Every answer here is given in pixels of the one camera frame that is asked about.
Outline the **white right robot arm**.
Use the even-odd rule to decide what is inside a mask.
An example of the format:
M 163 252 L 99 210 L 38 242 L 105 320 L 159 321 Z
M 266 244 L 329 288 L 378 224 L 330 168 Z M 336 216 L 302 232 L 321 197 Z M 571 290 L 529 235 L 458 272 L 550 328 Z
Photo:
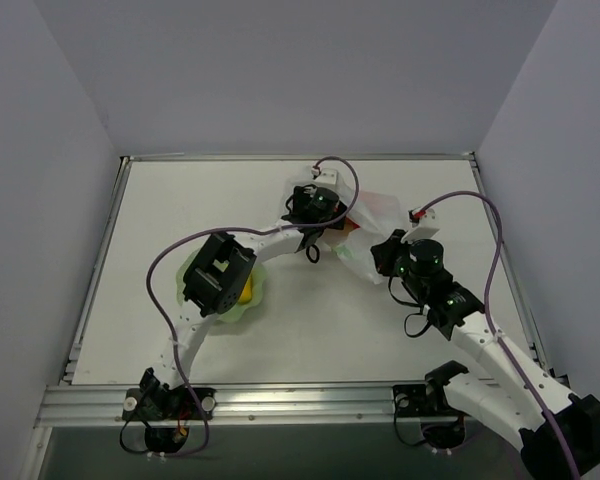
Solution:
M 578 396 L 544 371 L 487 314 L 485 304 L 444 266 L 432 239 L 402 230 L 371 248 L 377 272 L 397 279 L 426 312 L 427 325 L 497 383 L 489 387 L 449 361 L 429 372 L 424 400 L 435 412 L 466 413 L 515 448 L 535 479 L 579 479 L 600 465 L 600 401 Z

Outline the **yellow fake banana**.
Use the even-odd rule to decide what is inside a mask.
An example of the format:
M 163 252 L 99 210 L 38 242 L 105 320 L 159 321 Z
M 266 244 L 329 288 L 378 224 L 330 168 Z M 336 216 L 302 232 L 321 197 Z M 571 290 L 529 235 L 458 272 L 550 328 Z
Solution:
M 249 276 L 238 299 L 240 305 L 246 305 L 253 299 L 253 278 Z

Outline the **red fake apple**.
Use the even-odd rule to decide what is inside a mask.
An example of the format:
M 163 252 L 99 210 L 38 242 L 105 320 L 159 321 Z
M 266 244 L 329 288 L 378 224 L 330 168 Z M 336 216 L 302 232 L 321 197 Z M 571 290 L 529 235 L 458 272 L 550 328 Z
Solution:
M 349 234 L 352 231 L 358 230 L 360 228 L 360 226 L 354 222 L 350 217 L 346 217 L 344 219 L 344 226 L 343 226 L 343 231 L 346 234 Z

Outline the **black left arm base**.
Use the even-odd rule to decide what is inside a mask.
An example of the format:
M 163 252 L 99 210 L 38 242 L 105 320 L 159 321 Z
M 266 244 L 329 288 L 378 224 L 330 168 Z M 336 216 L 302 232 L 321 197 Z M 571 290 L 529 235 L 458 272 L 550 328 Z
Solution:
M 139 385 L 128 389 L 122 407 L 123 425 L 119 432 L 119 446 L 132 455 L 155 454 L 162 457 L 183 457 L 204 449 L 209 442 L 208 422 L 213 418 L 216 393 L 213 388 L 193 387 L 192 395 L 185 386 L 170 388 L 161 383 L 154 370 L 143 373 Z M 190 421 L 201 421 L 204 439 L 193 451 L 183 448 L 189 439 Z M 125 441 L 125 430 L 131 423 L 144 426 L 144 445 L 136 447 Z

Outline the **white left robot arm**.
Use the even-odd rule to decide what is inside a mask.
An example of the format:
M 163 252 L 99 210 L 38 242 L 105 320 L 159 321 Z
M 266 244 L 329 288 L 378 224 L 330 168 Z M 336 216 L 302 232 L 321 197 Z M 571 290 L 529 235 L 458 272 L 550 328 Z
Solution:
M 146 408 L 159 419 L 174 417 L 182 405 L 177 389 L 190 386 L 188 374 L 216 318 L 233 308 L 253 268 L 276 257 L 295 254 L 316 243 L 324 230 L 343 221 L 355 206 L 359 190 L 338 211 L 337 190 L 318 187 L 298 214 L 289 214 L 261 231 L 247 227 L 213 228 L 185 237 L 167 247 L 150 264 L 145 287 L 151 302 L 167 323 L 170 336 L 166 352 L 153 367 L 158 385 L 146 396 Z M 199 309 L 186 314 L 176 325 L 160 304 L 152 287 L 152 276 L 169 253 L 204 237 L 202 245 L 183 276 L 183 297 Z

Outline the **white plastic bag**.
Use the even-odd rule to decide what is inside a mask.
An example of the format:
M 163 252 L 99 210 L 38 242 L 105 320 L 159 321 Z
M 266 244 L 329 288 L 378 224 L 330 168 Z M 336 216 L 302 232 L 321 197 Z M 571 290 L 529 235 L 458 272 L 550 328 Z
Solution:
M 317 241 L 321 253 L 333 253 L 360 279 L 379 285 L 384 278 L 374 266 L 371 247 L 384 242 L 396 229 L 406 229 L 399 200 L 392 195 L 360 191 L 353 210 L 348 214 L 360 228 L 346 234 L 328 229 Z

